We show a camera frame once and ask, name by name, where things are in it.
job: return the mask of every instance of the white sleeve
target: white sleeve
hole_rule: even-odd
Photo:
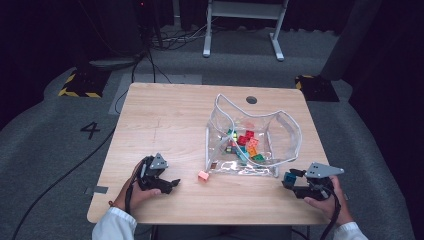
[[[341,225],[334,231],[334,240],[367,240],[355,222]]]
[[[134,239],[137,222],[128,213],[112,207],[94,226],[92,238],[95,239]]]

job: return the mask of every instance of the gray carpet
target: gray carpet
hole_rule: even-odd
[[[332,33],[282,32],[279,41],[286,59],[278,62],[270,31],[220,32],[213,35],[210,58],[202,57],[199,39],[178,50],[152,51],[153,61],[167,76],[201,76],[208,85],[294,88],[297,75],[321,71],[337,40]],[[0,132],[2,239],[12,238],[37,197],[90,155],[117,123],[119,116],[109,112],[131,68],[113,72],[100,99],[58,97],[71,71],[52,79],[44,101]],[[146,59],[135,71],[137,79],[152,73]],[[333,85],[340,102],[308,106],[330,164],[346,170],[340,179],[355,219],[370,239],[414,239],[404,198],[372,135],[347,102],[350,86],[342,80]],[[80,129],[92,122],[100,132],[89,139]],[[91,238],[94,225],[86,218],[90,196],[84,191],[97,184],[109,144],[110,139],[35,205],[17,239]],[[148,239],[149,227],[140,225],[136,237]],[[318,239],[324,227],[311,227],[311,239]],[[306,232],[304,226],[295,228]],[[293,239],[301,238],[293,234]]]
[[[201,75],[162,75],[162,74],[135,74],[134,82],[143,83],[173,83],[173,84],[202,84]],[[124,105],[128,88],[132,83],[132,74],[124,74],[121,78],[118,90],[116,91],[115,98],[109,108],[109,114],[119,115]]]

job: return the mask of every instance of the wooden table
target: wooden table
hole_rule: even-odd
[[[284,110],[300,125],[299,158],[280,167],[280,177],[212,174],[206,183],[205,129],[216,96],[222,93],[250,114]],[[255,96],[249,104],[247,96]],[[289,168],[306,170],[311,162],[328,164],[302,93],[296,89],[133,83],[93,196],[88,220],[97,222],[109,208],[134,166],[161,153],[169,168],[164,180],[181,179],[171,194],[149,199],[132,213],[146,224],[281,224],[328,223],[321,211],[296,199],[281,180]]]

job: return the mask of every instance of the gripper camera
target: gripper camera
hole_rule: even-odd
[[[180,179],[172,182],[160,179],[159,175],[161,175],[167,167],[168,162],[163,159],[160,153],[157,153],[155,157],[145,157],[136,172],[137,182],[141,190],[145,191],[157,188],[160,189],[162,193],[171,193],[172,188],[178,185]]]
[[[334,191],[332,175],[344,173],[342,168],[336,168],[313,162],[307,171],[290,169],[284,174],[283,186],[294,192],[297,198],[311,197],[318,201],[329,198]],[[306,177],[307,186],[295,186],[297,177]]]

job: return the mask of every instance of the pink block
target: pink block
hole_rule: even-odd
[[[258,146],[259,140],[256,138],[250,138],[249,140],[249,146],[251,147],[256,147]]]
[[[200,171],[199,174],[197,175],[197,179],[202,182],[208,181],[208,178],[209,178],[209,174],[205,173],[204,171]]]

